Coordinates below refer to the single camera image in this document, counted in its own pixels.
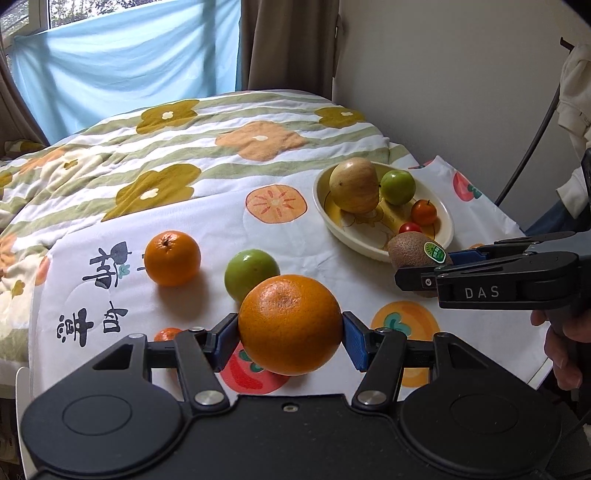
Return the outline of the right hand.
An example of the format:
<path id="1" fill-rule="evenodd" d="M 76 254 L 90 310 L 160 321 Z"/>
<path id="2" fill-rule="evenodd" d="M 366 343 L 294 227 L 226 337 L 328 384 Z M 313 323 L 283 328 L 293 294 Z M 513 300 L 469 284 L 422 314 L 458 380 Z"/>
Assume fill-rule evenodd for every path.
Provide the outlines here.
<path id="1" fill-rule="evenodd" d="M 590 312 L 572 318 L 563 323 L 564 334 L 575 342 L 590 342 Z M 553 372 L 558 386 L 563 390 L 574 390 L 588 386 L 588 378 L 570 359 L 564 337 L 557 335 L 551 328 L 547 330 L 544 352 L 553 362 Z"/>

